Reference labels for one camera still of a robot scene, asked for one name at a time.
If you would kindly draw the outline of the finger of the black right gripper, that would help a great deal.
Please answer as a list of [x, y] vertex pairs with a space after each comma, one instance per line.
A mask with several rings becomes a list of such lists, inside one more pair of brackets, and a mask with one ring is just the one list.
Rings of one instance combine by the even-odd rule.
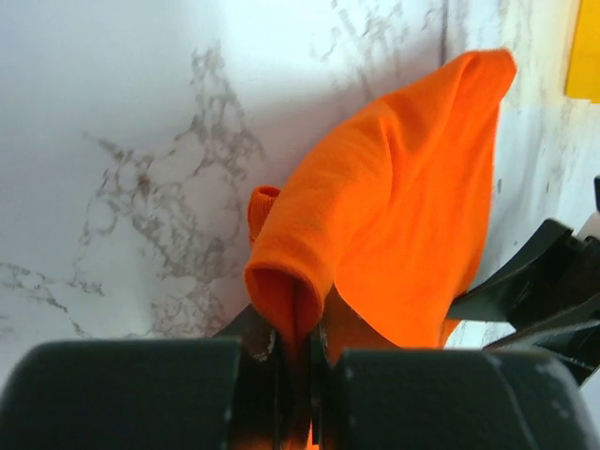
[[447, 318], [479, 322], [507, 322], [537, 262], [554, 246], [563, 244], [573, 230], [546, 219], [523, 247], [482, 284], [453, 301]]

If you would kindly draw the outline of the yellow plastic tray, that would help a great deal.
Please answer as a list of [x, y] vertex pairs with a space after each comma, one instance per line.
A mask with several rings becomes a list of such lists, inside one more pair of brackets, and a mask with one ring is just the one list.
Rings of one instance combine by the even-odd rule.
[[566, 73], [569, 98], [599, 103], [599, 0], [581, 0]]

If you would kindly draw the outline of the orange t shirt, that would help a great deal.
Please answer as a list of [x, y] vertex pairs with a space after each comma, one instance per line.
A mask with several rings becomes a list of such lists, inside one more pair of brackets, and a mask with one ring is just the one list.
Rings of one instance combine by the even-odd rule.
[[335, 296], [400, 348], [440, 349], [488, 232], [505, 49], [466, 52], [334, 128], [285, 187], [247, 208], [252, 306], [278, 331], [295, 388], [287, 449], [310, 435], [308, 339]]

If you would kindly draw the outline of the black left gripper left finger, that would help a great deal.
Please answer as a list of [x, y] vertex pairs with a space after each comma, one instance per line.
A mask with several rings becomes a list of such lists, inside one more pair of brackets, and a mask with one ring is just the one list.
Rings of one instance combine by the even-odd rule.
[[277, 332], [254, 306], [248, 305], [213, 338], [233, 341], [243, 360], [268, 362], [276, 348]]

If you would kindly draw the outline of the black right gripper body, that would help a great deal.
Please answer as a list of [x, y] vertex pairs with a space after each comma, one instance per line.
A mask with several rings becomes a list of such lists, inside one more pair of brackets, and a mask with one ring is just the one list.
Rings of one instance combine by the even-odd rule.
[[599, 239], [568, 238], [533, 270], [508, 321], [514, 331], [487, 350], [533, 350], [564, 364], [578, 385], [599, 369]]

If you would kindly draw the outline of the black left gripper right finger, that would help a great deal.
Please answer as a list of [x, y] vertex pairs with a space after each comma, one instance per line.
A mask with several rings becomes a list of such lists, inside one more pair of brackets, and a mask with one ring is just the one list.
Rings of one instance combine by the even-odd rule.
[[332, 367], [345, 350], [397, 350], [398, 346], [369, 325], [333, 286], [308, 343], [309, 367]]

